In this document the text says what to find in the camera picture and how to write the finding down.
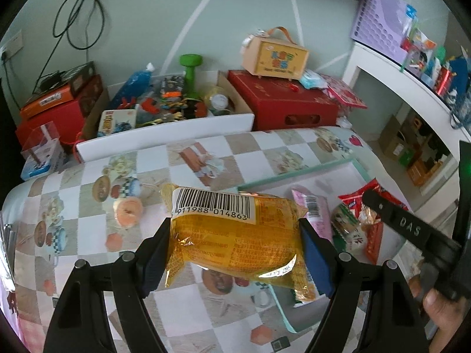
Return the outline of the person right hand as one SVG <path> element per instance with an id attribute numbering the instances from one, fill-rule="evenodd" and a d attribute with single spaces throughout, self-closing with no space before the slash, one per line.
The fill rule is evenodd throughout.
<path id="1" fill-rule="evenodd" d="M 470 353 L 470 300 L 450 301 L 436 289 L 424 295 L 423 308 L 437 326 L 429 343 L 430 353 Z"/>

